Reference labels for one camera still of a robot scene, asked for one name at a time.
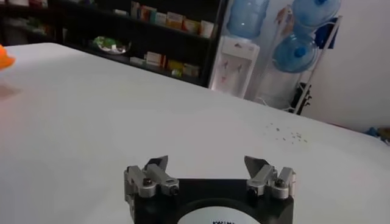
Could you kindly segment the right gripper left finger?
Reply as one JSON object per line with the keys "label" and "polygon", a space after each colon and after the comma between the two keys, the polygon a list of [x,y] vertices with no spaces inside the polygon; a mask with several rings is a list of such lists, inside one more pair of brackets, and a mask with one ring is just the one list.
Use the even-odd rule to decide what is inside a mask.
{"label": "right gripper left finger", "polygon": [[179,180],[166,173],[168,155],[152,158],[140,169],[129,166],[124,171],[124,199],[132,201],[138,195],[141,198],[152,198],[159,192],[167,196],[179,193]]}

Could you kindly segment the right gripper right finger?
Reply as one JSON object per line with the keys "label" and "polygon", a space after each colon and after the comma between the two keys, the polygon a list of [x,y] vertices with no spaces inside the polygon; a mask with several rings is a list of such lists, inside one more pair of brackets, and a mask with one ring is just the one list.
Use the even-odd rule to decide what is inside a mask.
{"label": "right gripper right finger", "polygon": [[265,159],[244,157],[244,163],[250,175],[246,181],[247,193],[252,198],[259,198],[266,190],[271,197],[286,200],[295,196],[296,173],[290,167],[284,167],[280,172]]}

